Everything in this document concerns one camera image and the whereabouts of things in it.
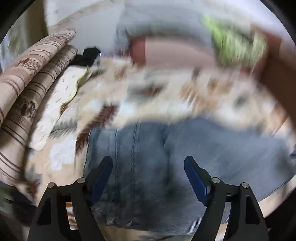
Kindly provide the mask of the blue denim pants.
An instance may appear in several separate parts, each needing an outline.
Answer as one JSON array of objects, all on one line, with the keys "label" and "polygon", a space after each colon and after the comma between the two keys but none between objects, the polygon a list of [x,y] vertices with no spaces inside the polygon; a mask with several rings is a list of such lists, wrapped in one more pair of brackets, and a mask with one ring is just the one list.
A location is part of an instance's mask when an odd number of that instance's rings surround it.
[{"label": "blue denim pants", "polygon": [[205,212],[185,174],[187,156],[227,184],[249,183],[257,200],[295,175],[283,139],[229,130],[203,118],[93,128],[84,175],[105,156],[111,157],[113,168],[92,207],[96,221],[164,236],[192,235]]}]

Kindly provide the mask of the striped beige cushion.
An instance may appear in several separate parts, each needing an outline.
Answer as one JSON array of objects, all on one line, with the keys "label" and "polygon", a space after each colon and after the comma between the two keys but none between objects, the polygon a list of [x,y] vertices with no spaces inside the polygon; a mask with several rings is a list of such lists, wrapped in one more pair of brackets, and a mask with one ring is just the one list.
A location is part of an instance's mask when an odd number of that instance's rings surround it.
[{"label": "striped beige cushion", "polygon": [[1,74],[1,123],[34,76],[76,35],[73,28],[48,35],[27,49]]},{"label": "striped beige cushion", "polygon": [[76,54],[75,47],[65,46],[30,81],[8,113],[1,126],[1,182],[4,184],[13,186],[20,181],[23,156],[38,108]]}]

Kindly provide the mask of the striped beige upper cushion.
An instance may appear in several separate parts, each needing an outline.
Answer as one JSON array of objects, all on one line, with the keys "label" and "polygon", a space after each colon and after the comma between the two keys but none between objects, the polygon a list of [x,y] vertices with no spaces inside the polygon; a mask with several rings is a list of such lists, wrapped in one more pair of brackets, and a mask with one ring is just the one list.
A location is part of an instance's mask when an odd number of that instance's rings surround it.
[{"label": "striped beige upper cushion", "polygon": [[27,49],[1,74],[1,123],[34,76],[76,35],[73,28],[48,35]]}]

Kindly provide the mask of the grey quilted pillow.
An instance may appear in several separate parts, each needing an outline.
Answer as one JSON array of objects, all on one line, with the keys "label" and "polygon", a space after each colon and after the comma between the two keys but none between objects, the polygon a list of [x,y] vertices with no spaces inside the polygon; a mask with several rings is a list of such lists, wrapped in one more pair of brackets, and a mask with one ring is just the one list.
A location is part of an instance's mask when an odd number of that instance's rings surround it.
[{"label": "grey quilted pillow", "polygon": [[117,50],[127,49],[131,40],[147,36],[177,37],[214,48],[201,13],[178,6],[126,4],[115,33]]}]

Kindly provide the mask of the beige leaf-print blanket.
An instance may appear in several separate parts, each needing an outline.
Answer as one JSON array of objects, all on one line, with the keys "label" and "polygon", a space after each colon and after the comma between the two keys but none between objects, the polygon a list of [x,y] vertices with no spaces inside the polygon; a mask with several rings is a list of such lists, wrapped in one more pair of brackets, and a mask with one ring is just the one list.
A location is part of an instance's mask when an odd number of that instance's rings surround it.
[{"label": "beige leaf-print blanket", "polygon": [[62,109],[44,148],[29,148],[23,192],[34,204],[47,181],[69,184],[82,174],[87,143],[79,135],[104,105],[118,106],[107,127],[133,121],[174,123],[205,113],[235,130],[258,127],[263,136],[288,144],[295,140],[284,109],[254,79],[221,69],[142,68],[125,59],[104,58],[100,66],[90,67],[86,82]]}]

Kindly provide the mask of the pink sofa backrest cushion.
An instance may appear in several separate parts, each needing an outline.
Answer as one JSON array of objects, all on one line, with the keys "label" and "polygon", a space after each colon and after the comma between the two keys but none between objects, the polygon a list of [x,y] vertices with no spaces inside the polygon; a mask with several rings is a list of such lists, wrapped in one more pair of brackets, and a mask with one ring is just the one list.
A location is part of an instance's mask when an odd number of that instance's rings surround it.
[{"label": "pink sofa backrest cushion", "polygon": [[130,54],[140,66],[224,67],[214,48],[178,38],[137,38],[130,41]]}]

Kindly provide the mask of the striped beige lower cushion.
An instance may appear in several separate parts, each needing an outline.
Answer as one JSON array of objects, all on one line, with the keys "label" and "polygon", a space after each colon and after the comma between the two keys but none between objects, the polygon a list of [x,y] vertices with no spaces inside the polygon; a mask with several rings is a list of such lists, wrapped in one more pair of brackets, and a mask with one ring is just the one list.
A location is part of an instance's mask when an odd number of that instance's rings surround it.
[{"label": "striped beige lower cushion", "polygon": [[30,81],[8,113],[1,126],[1,182],[4,184],[13,186],[20,181],[23,156],[38,108],[76,54],[75,47],[65,46]]}]

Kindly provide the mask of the green patterned folded cloth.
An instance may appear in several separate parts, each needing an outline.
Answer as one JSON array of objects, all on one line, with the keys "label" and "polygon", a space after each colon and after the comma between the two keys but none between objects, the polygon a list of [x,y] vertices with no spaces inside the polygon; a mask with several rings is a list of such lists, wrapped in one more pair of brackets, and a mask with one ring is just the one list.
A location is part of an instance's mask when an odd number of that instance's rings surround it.
[{"label": "green patterned folded cloth", "polygon": [[264,56],[267,42],[259,31],[211,16],[203,17],[203,24],[211,33],[221,65],[253,67]]}]

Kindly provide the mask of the brown wooden headboard panel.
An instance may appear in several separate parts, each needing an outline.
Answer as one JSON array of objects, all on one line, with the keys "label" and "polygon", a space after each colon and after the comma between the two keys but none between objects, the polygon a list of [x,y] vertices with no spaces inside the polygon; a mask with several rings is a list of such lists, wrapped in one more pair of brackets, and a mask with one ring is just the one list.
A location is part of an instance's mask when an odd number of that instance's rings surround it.
[{"label": "brown wooden headboard panel", "polygon": [[295,45],[265,29],[252,26],[267,41],[267,51],[255,71],[295,124]]}]

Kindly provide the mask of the black garment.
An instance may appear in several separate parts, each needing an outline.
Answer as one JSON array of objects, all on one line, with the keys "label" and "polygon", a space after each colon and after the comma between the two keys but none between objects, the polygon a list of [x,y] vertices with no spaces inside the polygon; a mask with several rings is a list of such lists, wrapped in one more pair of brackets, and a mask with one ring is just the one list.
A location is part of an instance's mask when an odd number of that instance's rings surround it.
[{"label": "black garment", "polygon": [[100,57],[100,55],[101,51],[96,47],[86,48],[84,49],[83,54],[77,54],[69,65],[89,67],[93,65],[95,59]]}]

